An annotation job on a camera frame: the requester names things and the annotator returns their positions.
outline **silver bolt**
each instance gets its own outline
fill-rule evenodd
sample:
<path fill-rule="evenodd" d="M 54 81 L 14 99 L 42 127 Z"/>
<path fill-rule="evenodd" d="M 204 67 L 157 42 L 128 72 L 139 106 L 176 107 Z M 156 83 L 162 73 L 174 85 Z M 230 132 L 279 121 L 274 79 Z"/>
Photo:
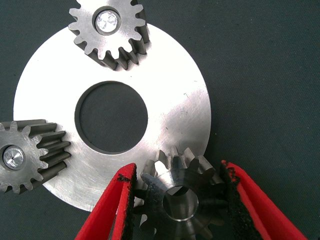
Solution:
<path fill-rule="evenodd" d="M 3 162 L 8 168 L 19 170 L 24 162 L 24 152 L 17 146 L 9 146 L 3 153 Z"/>
<path fill-rule="evenodd" d="M 118 14 L 112 10 L 104 10 L 95 19 L 95 27 L 99 33 L 111 33 L 118 25 Z"/>

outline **dark fabric surface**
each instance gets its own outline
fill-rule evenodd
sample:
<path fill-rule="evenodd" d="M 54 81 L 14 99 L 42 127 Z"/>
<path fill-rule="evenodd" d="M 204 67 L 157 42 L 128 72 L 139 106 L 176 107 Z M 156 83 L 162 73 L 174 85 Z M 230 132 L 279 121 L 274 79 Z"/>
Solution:
<path fill-rule="evenodd" d="M 307 238 L 317 240 L 319 1 L 140 3 L 148 22 L 186 48 L 206 81 L 213 118 L 205 156 L 216 168 L 225 159 L 246 170 Z M 73 22 L 68 14 L 73 7 L 75 0 L 0 1 L 0 121 L 12 120 L 26 63 Z M 73 239 L 88 216 L 43 187 L 21 196 L 1 194 L 0 203 L 3 240 Z M 215 229 L 217 239 L 232 239 L 226 229 Z M 150 238 L 136 228 L 135 239 Z"/>

